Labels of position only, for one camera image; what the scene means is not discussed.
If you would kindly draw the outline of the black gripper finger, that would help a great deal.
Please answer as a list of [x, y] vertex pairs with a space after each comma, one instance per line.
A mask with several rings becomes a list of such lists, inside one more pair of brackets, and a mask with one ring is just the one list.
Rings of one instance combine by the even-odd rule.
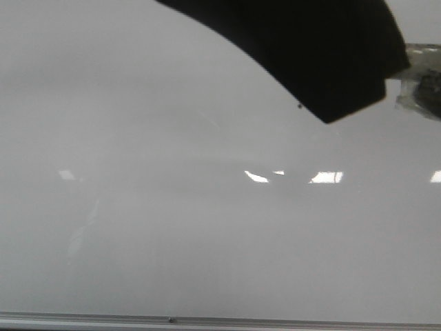
[[333, 123], [385, 98], [410, 61], [384, 1], [166, 1], [219, 33], [314, 116]]

